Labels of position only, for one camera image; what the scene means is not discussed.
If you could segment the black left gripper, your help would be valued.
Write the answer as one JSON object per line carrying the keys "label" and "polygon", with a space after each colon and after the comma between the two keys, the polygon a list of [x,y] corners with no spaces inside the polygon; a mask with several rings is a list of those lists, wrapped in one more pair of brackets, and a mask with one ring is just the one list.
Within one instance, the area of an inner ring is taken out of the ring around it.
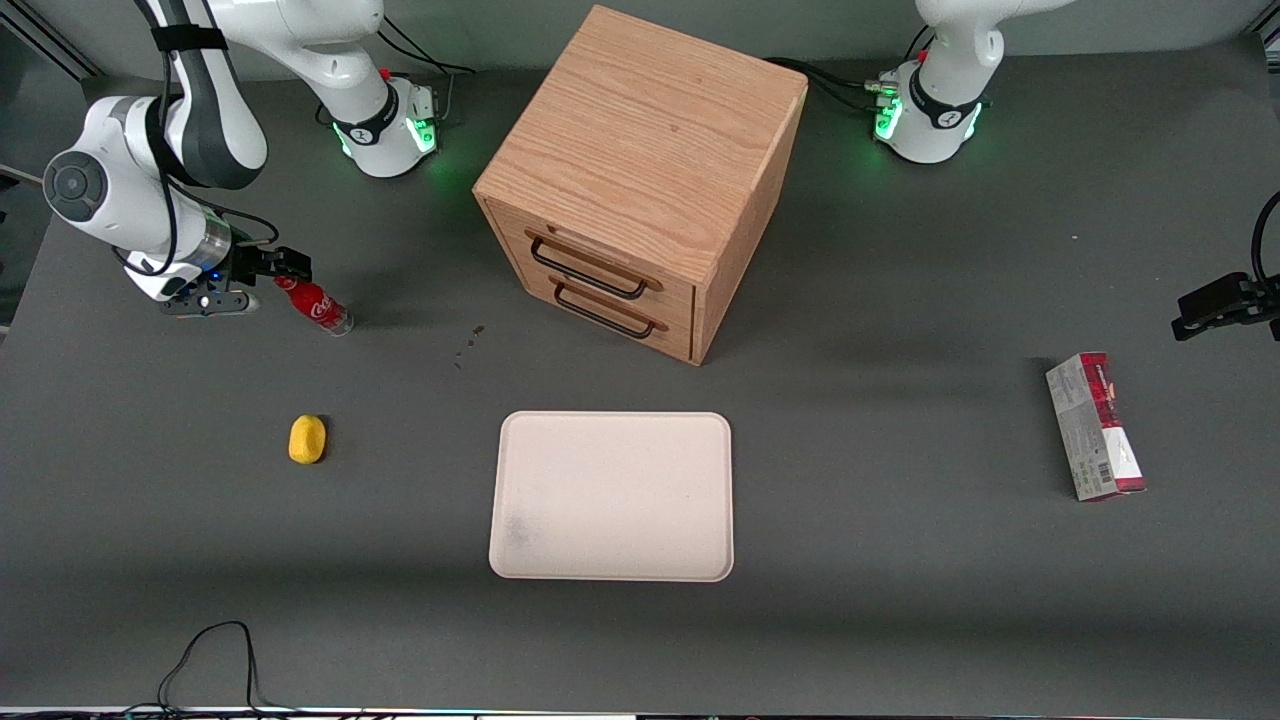
{"label": "black left gripper", "polygon": [[1244,272],[1228,273],[1180,297],[1178,309],[1179,316],[1171,323],[1178,342],[1219,327],[1260,323],[1280,341],[1279,274],[1252,282]]}

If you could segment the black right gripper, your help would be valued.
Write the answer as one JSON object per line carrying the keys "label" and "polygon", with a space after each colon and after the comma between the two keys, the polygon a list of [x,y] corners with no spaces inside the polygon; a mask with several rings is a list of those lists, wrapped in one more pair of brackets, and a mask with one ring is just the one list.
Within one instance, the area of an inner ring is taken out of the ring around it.
{"label": "black right gripper", "polygon": [[233,232],[227,255],[227,286],[256,288],[262,283],[311,282],[312,260],[289,247],[264,250],[265,243],[244,232]]}

